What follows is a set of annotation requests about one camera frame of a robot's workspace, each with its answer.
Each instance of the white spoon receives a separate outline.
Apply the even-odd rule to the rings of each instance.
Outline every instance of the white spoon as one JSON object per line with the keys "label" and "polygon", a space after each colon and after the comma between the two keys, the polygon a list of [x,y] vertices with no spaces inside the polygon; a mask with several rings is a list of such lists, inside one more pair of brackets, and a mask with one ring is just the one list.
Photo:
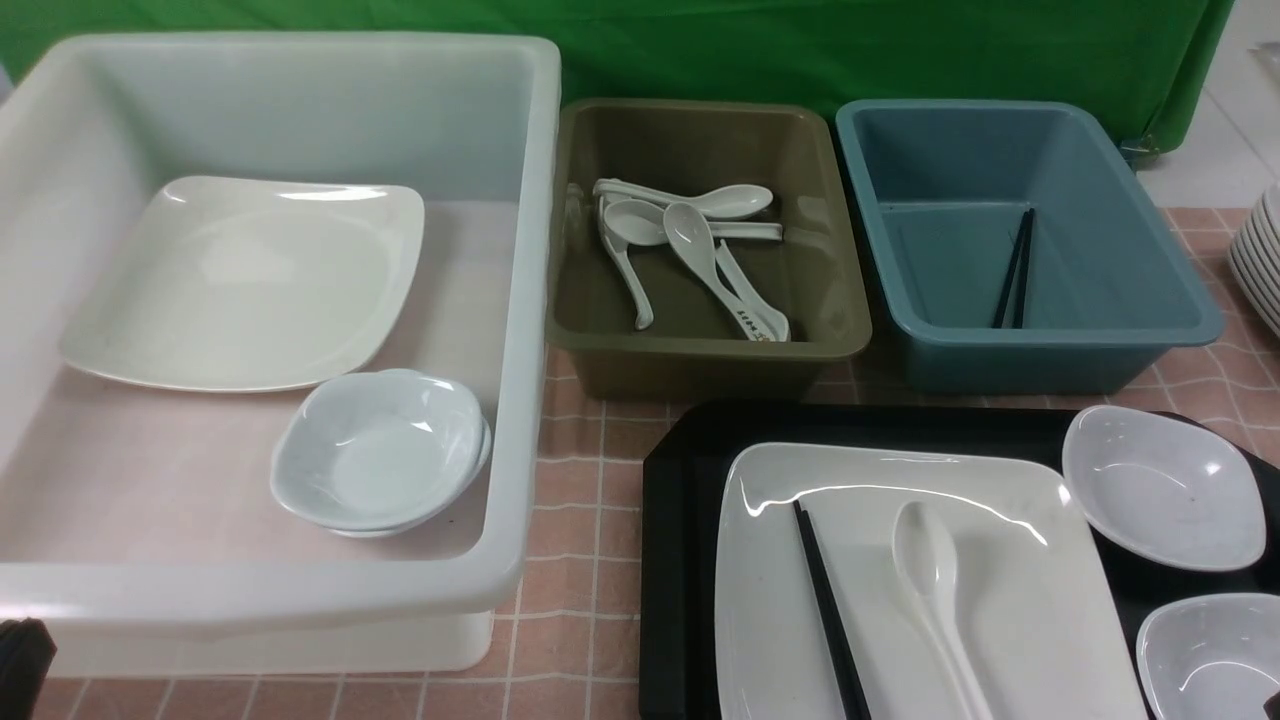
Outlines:
{"label": "white spoon", "polygon": [[707,218],[687,202],[673,202],[662,214],[662,227],[671,238],[676,256],[703,281],[707,290],[733,315],[748,340],[776,340],[764,320],[730,292],[716,273],[716,240],[707,225]]}
{"label": "white spoon", "polygon": [[687,202],[708,220],[741,220],[764,210],[769,202],[773,202],[773,192],[758,184],[728,184],[696,197],[684,197],[643,184],[604,178],[596,181],[594,192],[596,195],[605,192],[628,195],[662,206],[672,202]]}
{"label": "white spoon", "polygon": [[602,196],[596,202],[598,222],[595,223],[600,233],[600,243],[604,245],[605,252],[609,254],[613,264],[618,268],[618,273],[622,274],[622,282],[626,283],[627,291],[631,293],[631,301],[636,305],[635,327],[637,331],[643,331],[653,324],[653,305],[649,304],[649,295],[645,293],[644,286],[640,284],[636,269],[631,266],[631,259],[627,258],[627,241],[618,237],[604,223],[603,217],[605,211],[605,199]]}
{"label": "white spoon", "polygon": [[[605,200],[604,223],[614,233],[641,247],[667,245],[667,233],[662,229],[662,208],[648,200]],[[782,225],[778,223],[709,223],[712,237],[735,240],[782,241]]]}
{"label": "white spoon", "polygon": [[937,646],[966,720],[993,720],[956,626],[956,544],[928,505],[902,506],[893,523],[893,569],[902,593]]}
{"label": "white spoon", "polygon": [[746,279],[746,273],[737,264],[737,259],[733,258],[733,252],[730,251],[728,245],[723,242],[716,247],[716,265],[724,274],[724,279],[728,281],[728,286],[733,290],[733,293],[764,320],[771,334],[773,334],[773,340],[788,342],[791,340],[791,322],[787,320],[787,316],[781,310],[760,297],[751,281]]}

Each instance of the green backdrop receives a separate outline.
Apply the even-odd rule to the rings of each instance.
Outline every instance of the green backdrop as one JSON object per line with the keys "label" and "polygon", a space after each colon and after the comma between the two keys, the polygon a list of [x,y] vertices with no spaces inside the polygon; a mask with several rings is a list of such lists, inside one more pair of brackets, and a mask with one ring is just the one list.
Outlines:
{"label": "green backdrop", "polygon": [[1231,0],[3,0],[20,77],[90,32],[436,29],[561,47],[564,100],[1061,100],[1117,142],[1181,142]]}

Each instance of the black tray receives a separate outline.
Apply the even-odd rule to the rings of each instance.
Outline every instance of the black tray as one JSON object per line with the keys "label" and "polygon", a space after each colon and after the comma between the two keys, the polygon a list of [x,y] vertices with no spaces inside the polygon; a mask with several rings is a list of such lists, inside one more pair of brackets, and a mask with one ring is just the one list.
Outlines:
{"label": "black tray", "polygon": [[[723,401],[689,411],[644,462],[640,715],[721,717],[716,684],[716,538],[728,466],[759,442],[809,442],[1014,457],[1061,471],[1075,411],[865,407]],[[1170,415],[1187,420],[1180,415]],[[1193,573],[1138,557],[1094,533],[1133,653],[1151,611],[1219,592],[1280,593],[1280,470],[1244,451],[1262,493],[1267,551],[1248,570]]]}

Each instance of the chopsticks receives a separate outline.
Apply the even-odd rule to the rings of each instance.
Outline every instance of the chopsticks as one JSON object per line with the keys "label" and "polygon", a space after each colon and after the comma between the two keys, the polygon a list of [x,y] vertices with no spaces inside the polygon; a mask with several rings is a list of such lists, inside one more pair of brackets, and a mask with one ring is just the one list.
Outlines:
{"label": "chopsticks", "polygon": [[1005,270],[1005,284],[1000,290],[1000,302],[996,305],[996,319],[991,322],[992,328],[1005,327],[1005,310],[1009,306],[1009,293],[1014,288],[1014,275],[1021,268],[1021,277],[1018,279],[1018,305],[1014,306],[1014,327],[1023,327],[1023,315],[1027,310],[1027,278],[1032,269],[1032,232],[1036,224],[1036,209],[1028,208],[1023,213],[1023,220],[1018,224],[1018,238],[1014,241],[1014,251],[1009,256],[1009,269]]}
{"label": "chopsticks", "polygon": [[818,547],[813,521],[809,519],[809,511],[800,505],[799,500],[792,502],[791,507],[796,512],[800,543],[804,546],[804,557],[809,564],[809,579],[813,582],[813,594],[818,600],[818,614],[822,616],[823,634],[827,635],[827,650],[831,652],[831,665],[836,671],[836,684],[840,687],[840,701],[845,706],[845,717],[847,720],[870,720],[867,696],[863,693],[863,683],[858,678],[854,653],[849,648],[849,635],[845,633],[845,623],[840,619],[840,606],[836,605],[836,593],[831,589],[831,578],[827,577],[827,564],[822,559],[822,548]]}

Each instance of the stack of white plates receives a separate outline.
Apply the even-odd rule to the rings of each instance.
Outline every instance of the stack of white plates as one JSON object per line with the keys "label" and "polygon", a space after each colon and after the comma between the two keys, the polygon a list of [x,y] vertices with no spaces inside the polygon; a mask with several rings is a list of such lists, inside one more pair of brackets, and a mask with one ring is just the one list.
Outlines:
{"label": "stack of white plates", "polygon": [[1231,274],[1253,309],[1280,336],[1280,186],[1262,195],[1235,233]]}

